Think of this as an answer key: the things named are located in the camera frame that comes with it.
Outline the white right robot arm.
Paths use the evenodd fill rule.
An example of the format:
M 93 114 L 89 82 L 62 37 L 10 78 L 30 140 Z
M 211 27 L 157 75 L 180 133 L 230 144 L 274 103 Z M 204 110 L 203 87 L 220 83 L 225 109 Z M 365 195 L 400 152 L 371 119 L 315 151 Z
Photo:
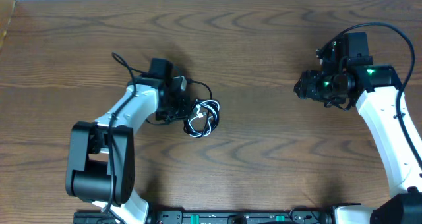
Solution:
M 378 208 L 361 204 L 332 206 L 321 223 L 420 223 L 421 137 L 402 83 L 390 65 L 348 67 L 342 72 L 308 70 L 293 91 L 301 99 L 340 107 L 346 101 L 367 124 L 386 171 L 390 199 Z

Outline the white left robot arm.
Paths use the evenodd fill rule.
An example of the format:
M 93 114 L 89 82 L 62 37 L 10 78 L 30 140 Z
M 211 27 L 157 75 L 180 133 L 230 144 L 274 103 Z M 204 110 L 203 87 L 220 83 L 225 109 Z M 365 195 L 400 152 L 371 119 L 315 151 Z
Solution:
M 69 196 L 98 206 L 120 223 L 145 223 L 149 204 L 134 190 L 134 136 L 154 113 L 182 109 L 184 76 L 137 77 L 123 97 L 93 122 L 71 129 L 65 190 Z

